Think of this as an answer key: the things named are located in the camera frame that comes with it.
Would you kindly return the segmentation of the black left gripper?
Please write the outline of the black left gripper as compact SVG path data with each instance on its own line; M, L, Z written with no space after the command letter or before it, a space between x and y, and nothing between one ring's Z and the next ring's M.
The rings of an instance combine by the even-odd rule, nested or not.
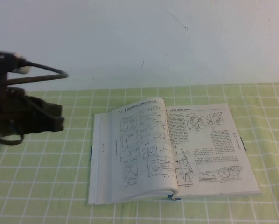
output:
M54 116L45 119L44 112ZM27 96L21 88L0 88L0 135L64 130L62 106Z

